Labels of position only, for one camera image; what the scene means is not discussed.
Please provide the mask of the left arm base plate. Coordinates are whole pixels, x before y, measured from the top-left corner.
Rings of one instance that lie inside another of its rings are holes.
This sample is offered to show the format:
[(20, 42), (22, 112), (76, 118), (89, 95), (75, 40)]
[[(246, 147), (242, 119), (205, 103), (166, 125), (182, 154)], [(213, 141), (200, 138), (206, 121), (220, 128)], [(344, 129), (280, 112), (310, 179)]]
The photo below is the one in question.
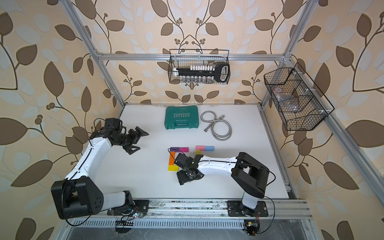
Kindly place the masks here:
[(125, 204), (120, 207), (109, 209), (108, 216), (138, 216), (143, 218), (149, 210), (149, 200), (133, 200), (131, 203)]

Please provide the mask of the orange long block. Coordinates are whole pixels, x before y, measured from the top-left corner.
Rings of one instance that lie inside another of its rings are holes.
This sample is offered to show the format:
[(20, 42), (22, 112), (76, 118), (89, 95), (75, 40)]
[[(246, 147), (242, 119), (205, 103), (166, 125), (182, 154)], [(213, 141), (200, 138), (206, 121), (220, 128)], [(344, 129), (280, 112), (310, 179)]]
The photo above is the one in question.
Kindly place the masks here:
[(169, 158), (169, 166), (174, 166), (175, 165), (175, 152), (170, 153), (170, 158)]

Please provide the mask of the light blue block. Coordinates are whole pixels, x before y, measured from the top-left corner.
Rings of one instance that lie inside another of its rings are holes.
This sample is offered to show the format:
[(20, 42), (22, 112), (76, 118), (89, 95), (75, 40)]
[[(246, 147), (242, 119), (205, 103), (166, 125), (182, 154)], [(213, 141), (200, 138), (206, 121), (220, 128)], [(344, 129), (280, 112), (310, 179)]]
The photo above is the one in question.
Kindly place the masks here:
[(214, 146), (205, 146), (205, 151), (214, 151), (215, 147)]

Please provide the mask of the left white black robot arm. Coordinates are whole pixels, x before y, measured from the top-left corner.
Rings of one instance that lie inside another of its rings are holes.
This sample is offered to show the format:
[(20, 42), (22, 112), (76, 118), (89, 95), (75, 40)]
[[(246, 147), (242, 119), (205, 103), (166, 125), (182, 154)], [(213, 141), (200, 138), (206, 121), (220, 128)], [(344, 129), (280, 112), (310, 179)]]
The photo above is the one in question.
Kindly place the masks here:
[(56, 181), (51, 193), (62, 220), (97, 215), (113, 210), (122, 215), (138, 212), (129, 191), (103, 193), (94, 182), (99, 168), (113, 146), (121, 146), (129, 154), (137, 152), (141, 137), (148, 133), (136, 127), (123, 132), (121, 127), (103, 127), (94, 131), (85, 154), (64, 180)]

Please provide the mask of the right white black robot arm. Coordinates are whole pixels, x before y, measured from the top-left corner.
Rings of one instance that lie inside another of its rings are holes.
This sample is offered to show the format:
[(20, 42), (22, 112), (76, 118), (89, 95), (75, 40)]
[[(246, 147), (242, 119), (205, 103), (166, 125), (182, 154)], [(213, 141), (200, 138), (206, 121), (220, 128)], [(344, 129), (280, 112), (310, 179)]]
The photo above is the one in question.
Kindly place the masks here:
[(208, 175), (231, 177), (244, 190), (242, 206), (250, 211), (254, 211), (259, 199), (265, 197), (269, 175), (272, 173), (265, 165), (244, 152), (224, 159), (204, 155), (192, 158), (180, 153), (174, 163), (181, 168), (177, 172), (181, 186)]

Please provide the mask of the yellow block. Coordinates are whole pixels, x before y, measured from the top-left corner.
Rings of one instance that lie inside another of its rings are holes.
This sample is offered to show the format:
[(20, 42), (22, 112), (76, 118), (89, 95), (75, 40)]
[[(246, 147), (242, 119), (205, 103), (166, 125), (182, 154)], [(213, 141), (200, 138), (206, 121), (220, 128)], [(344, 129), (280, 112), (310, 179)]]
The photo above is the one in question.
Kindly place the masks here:
[(169, 165), (168, 166), (168, 171), (177, 172), (177, 171), (179, 171), (179, 167), (176, 166), (176, 165)]

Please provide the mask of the magenta block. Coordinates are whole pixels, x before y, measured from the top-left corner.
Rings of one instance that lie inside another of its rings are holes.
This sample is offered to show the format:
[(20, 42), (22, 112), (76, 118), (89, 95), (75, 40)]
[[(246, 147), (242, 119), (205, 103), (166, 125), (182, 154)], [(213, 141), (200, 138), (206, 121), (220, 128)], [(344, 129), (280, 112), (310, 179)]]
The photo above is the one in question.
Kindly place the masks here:
[(179, 151), (182, 152), (182, 153), (188, 153), (189, 152), (189, 148), (188, 147), (179, 148)]

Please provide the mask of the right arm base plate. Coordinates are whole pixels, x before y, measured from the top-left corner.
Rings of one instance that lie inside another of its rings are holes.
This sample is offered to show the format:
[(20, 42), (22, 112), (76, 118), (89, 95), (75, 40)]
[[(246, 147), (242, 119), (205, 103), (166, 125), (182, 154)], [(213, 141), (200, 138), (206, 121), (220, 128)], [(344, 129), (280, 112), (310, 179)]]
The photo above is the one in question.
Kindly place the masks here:
[(268, 217), (268, 209), (265, 201), (258, 201), (255, 209), (250, 209), (241, 201), (227, 201), (229, 217)]

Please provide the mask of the purple block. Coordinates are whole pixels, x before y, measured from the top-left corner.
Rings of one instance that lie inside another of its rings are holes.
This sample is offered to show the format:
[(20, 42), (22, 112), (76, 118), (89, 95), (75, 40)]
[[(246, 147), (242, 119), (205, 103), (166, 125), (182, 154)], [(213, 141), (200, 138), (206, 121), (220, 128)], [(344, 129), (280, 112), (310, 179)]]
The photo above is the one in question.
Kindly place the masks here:
[(180, 148), (179, 147), (171, 147), (170, 151), (177, 153), (177, 152), (180, 152)]

